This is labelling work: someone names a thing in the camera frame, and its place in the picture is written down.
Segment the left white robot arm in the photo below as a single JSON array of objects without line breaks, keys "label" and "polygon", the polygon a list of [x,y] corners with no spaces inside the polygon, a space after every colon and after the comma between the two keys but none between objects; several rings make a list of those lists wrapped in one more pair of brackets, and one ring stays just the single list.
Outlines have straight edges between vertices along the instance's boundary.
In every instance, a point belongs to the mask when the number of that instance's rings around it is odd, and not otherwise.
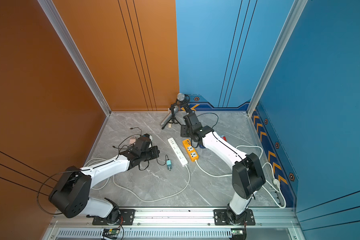
[{"label": "left white robot arm", "polygon": [[91,198],[90,190],[98,183],[159,157],[152,137],[144,134],[116,157],[89,167],[71,166],[61,173],[49,195],[49,201],[67,218],[78,215],[98,217],[115,224],[121,217],[120,207],[112,200]]}]

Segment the yellow power strip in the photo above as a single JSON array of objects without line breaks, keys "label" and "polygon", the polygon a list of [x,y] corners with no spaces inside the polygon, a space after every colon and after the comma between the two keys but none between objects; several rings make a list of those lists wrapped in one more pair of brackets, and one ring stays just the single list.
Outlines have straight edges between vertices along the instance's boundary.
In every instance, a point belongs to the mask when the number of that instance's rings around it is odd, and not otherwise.
[{"label": "yellow power strip", "polygon": [[192,146],[191,141],[189,139],[182,141],[184,148],[186,149],[190,159],[192,162],[195,162],[199,159],[199,155],[196,152],[195,148]]}]

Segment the teal charger white strip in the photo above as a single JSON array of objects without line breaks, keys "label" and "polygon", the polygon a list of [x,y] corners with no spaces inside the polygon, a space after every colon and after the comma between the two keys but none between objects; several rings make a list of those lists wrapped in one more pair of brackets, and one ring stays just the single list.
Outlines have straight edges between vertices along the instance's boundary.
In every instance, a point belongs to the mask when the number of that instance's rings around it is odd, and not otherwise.
[{"label": "teal charger white strip", "polygon": [[169,170],[169,171],[171,171],[172,170],[172,162],[171,162],[171,160],[166,160],[166,166],[167,166],[167,169]]}]

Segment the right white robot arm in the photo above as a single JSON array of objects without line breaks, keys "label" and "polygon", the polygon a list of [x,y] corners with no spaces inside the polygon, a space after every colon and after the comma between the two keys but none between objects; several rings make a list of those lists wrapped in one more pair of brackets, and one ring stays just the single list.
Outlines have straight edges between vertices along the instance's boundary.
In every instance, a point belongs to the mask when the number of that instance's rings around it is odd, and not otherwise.
[{"label": "right white robot arm", "polygon": [[231,168],[235,193],[227,205],[226,222],[242,225],[251,199],[266,183],[260,158],[255,153],[247,154],[236,149],[223,140],[213,128],[202,126],[195,113],[188,113],[183,119],[185,125],[182,133],[199,146],[211,150]]}]

